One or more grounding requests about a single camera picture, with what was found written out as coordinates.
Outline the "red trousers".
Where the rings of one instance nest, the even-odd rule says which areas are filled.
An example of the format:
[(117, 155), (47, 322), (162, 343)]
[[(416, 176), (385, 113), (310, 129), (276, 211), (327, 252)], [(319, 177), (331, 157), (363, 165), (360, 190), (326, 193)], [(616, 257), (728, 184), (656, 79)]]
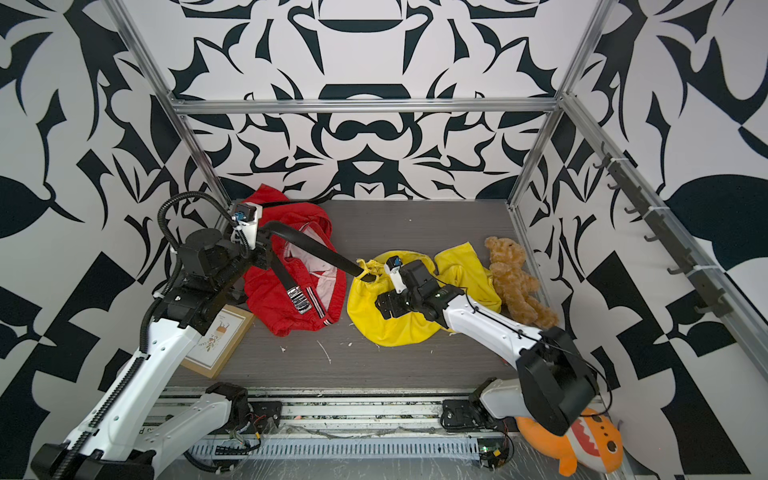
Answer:
[[(289, 199), (279, 190), (261, 185), (253, 194), (272, 199)], [(296, 212), (280, 208), (264, 209), (259, 225), (277, 221), (299, 230), (334, 250), (331, 243), (332, 223), (325, 212)], [(309, 256), (279, 237), (272, 237), (272, 249), (301, 287), (310, 287), (322, 302), (326, 315), (320, 318), (311, 310), (301, 315), (288, 298), (284, 287), (272, 270), (251, 268), (245, 275), (248, 309), (278, 337), (294, 331), (318, 331), (340, 320), (346, 298), (346, 274), (336, 267)]]

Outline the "yellow trousers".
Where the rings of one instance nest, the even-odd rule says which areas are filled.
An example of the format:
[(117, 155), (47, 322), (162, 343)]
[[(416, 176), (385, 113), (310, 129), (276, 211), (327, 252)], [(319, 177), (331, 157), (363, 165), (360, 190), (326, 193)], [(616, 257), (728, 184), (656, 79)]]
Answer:
[[(426, 285), (411, 295), (413, 313), (401, 318), (384, 320), (375, 306), (376, 298), (394, 290), (385, 272), (385, 262), (397, 255), (406, 266), (413, 262), (424, 265), (418, 272), (432, 278)], [(492, 284), (492, 274), (485, 268), (475, 250), (464, 243), (438, 253), (435, 257), (426, 254), (391, 250), (379, 254), (359, 265), (367, 273), (376, 276), (372, 283), (360, 278), (353, 281), (347, 301), (347, 314), (358, 330), (371, 342), (382, 347), (398, 347), (421, 343), (439, 330), (447, 328), (439, 308), (447, 305), (451, 298), (468, 295), (479, 305), (496, 313), (501, 311), (502, 301)]]

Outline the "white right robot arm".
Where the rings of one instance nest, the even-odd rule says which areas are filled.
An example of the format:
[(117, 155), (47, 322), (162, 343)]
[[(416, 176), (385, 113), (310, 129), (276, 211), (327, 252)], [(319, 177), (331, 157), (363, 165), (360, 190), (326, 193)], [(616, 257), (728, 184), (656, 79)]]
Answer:
[(405, 264), (394, 256), (385, 262), (385, 275), (393, 288), (375, 301), (384, 319), (419, 313), (515, 368), (515, 380), (492, 379), (470, 397), (481, 415), (529, 418), (559, 436), (591, 416), (586, 409), (600, 393), (597, 372), (563, 329), (541, 330), (496, 313), (465, 289), (436, 278), (420, 260)]

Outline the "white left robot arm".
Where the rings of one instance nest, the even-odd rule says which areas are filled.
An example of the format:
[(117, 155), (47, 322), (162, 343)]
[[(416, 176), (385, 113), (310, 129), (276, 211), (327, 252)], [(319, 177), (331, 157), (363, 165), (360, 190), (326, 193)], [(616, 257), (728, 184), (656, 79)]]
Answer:
[(155, 479), (204, 436), (247, 426), (245, 388), (217, 383), (148, 437), (140, 430), (168, 381), (215, 323), (231, 287), (267, 256), (259, 233), (262, 207), (243, 201), (216, 209), (235, 238), (217, 229), (174, 243), (181, 281), (156, 295), (140, 326), (139, 347), (84, 420), (59, 444), (40, 447), (31, 461), (39, 479)]

